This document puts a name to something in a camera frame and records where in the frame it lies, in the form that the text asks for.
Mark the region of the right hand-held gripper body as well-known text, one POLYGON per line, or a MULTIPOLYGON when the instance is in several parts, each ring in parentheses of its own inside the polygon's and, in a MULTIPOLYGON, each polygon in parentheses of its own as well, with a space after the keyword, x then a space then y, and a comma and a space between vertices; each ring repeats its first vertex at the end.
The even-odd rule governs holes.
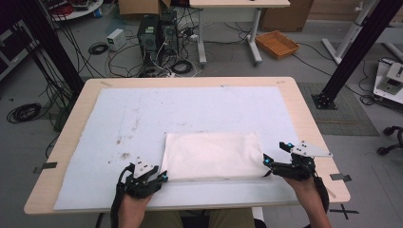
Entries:
POLYGON ((307 180, 316 173, 314 158, 332 158, 333 156, 331 152, 306 141, 294 144, 294 146, 289 153, 291 155, 290 163, 273 162, 272 173, 274 175, 296 181, 307 180))

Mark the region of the white tank top black trim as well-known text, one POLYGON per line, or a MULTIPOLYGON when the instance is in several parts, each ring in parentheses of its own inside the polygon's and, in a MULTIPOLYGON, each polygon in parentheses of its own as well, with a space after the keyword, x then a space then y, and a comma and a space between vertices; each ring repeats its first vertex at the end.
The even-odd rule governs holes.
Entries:
POLYGON ((256 133, 168 134, 162 170, 171 181, 218 181, 264 177, 256 133))

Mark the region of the person's right hand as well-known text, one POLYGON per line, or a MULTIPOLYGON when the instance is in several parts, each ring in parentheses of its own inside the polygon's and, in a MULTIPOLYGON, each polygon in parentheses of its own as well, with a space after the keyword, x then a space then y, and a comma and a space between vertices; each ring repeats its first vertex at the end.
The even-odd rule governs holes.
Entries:
POLYGON ((317 189, 312 178, 307 180, 284 179, 295 191, 299 201, 310 200, 317 196, 317 189))

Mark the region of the person's left hand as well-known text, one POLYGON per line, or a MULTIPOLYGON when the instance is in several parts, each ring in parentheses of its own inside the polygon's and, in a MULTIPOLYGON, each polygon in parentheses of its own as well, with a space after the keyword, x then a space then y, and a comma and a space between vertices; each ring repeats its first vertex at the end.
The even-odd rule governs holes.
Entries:
POLYGON ((146 206, 151 199, 151 196, 148 196, 144 199, 136 199, 128 194, 125 194, 119 209, 120 219, 142 219, 144 217, 146 206))

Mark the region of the black tape strip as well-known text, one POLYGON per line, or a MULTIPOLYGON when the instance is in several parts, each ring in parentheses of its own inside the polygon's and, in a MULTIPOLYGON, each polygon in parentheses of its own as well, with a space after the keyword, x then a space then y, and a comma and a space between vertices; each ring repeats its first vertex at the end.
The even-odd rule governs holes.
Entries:
POLYGON ((34 174, 41 174, 44 169, 53 169, 57 167, 58 162, 46 162, 41 166, 35 167, 33 169, 34 174))
POLYGON ((344 181, 344 182, 348 182, 351 181, 352 178, 350 177, 350 175, 344 175, 342 173, 338 173, 338 174, 331 174, 330 175, 332 181, 344 181))

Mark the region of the black tape cross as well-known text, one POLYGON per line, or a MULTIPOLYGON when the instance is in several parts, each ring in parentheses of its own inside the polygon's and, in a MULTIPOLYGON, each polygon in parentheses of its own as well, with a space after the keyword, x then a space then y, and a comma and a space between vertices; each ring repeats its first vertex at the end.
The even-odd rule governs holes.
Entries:
POLYGON ((331 209, 330 209, 330 212, 331 212, 331 213, 339 213, 339 214, 342 214, 346 220, 348 220, 348 219, 350 218, 350 215, 358 215, 358 214, 359 214, 359 212, 356 211, 356 210, 348 210, 348 209, 345 207, 344 204, 341 204, 339 209, 333 209, 333 208, 331 208, 331 209))

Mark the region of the grey floor mat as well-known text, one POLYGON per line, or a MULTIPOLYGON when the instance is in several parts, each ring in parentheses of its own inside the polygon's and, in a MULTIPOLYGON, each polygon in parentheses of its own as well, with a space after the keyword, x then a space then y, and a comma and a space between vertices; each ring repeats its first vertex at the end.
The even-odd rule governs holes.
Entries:
POLYGON ((319 109, 314 103, 314 96, 325 87, 325 84, 298 83, 297 86, 322 135, 374 137, 379 135, 357 98, 348 88, 341 89, 330 107, 319 109))

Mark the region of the white machine on floor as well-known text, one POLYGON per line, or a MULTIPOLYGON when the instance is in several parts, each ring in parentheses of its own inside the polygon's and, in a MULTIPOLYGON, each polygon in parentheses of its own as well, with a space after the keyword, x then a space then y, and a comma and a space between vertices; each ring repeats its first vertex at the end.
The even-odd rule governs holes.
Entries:
POLYGON ((403 105, 403 65, 381 58, 378 61, 373 93, 377 97, 403 105))

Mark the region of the white metal stand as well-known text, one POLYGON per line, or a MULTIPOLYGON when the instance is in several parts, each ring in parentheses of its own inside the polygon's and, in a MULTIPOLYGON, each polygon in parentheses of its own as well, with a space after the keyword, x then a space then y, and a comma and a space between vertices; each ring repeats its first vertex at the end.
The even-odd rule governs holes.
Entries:
POLYGON ((364 22, 368 18, 368 15, 372 7, 375 5, 376 1, 377 0, 367 0, 366 2, 359 2, 358 7, 355 9, 359 12, 359 14, 353 21, 347 34, 344 36, 343 40, 337 48, 334 48, 328 39, 323 38, 321 40, 321 43, 323 44, 323 46, 325 46, 337 65, 341 63, 342 56, 347 51, 348 46, 355 40, 356 36, 363 28, 364 22))

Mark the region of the black computer tower green label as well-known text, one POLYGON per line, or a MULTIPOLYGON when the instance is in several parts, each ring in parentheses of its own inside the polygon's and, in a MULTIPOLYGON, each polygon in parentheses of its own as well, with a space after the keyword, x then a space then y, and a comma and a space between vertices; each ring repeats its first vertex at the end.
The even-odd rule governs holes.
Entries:
POLYGON ((158 14, 146 14, 142 18, 137 37, 144 64, 155 66, 158 63, 158 50, 161 47, 158 14))

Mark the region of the white power supply box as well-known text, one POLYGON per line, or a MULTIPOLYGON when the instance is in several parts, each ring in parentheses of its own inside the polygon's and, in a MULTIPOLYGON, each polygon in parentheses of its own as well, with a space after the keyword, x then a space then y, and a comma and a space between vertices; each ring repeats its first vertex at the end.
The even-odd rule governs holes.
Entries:
POLYGON ((109 49, 112 51, 117 51, 126 44, 125 32, 116 28, 112 33, 106 37, 109 49))

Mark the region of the white-legged wooden desk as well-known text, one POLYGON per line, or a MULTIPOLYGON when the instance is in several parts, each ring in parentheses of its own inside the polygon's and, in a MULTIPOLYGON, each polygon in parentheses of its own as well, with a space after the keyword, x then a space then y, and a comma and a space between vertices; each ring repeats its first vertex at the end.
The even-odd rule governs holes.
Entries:
POLYGON ((211 16, 209 22, 251 22, 252 29, 246 36, 246 44, 251 49, 253 64, 257 66, 262 62, 255 42, 262 10, 288 8, 291 5, 289 0, 189 0, 189 4, 198 12, 197 48, 202 67, 207 64, 202 25, 205 14, 211 16))

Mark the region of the round white table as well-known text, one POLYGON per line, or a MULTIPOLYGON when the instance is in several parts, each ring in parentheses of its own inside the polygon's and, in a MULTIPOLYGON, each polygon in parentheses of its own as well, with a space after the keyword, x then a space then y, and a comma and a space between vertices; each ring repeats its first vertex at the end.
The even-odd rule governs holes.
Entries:
POLYGON ((98 10, 104 0, 41 0, 41 2, 53 21, 65 21, 98 10))

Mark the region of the grey metal rack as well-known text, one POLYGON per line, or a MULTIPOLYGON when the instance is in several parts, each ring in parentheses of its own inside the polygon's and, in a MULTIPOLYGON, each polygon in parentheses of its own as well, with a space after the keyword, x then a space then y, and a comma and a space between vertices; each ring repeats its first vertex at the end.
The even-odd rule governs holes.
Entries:
POLYGON ((8 76, 38 44, 23 20, 0 27, 0 81, 8 76))

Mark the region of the black metal frame post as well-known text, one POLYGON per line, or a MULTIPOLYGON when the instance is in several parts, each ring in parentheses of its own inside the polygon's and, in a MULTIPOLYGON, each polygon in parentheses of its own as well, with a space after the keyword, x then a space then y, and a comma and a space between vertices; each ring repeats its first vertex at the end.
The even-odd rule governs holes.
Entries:
POLYGON ((363 28, 355 40, 348 46, 342 61, 326 86, 314 96, 314 103, 319 109, 330 107, 337 94, 352 76, 359 63, 368 53, 385 28, 392 22, 395 15, 403 7, 403 0, 377 0, 372 7, 363 28))
POLYGON ((21 11, 29 30, 39 40, 51 61, 61 73, 72 95, 78 97, 85 83, 67 56, 38 0, 15 0, 15 4, 21 11))

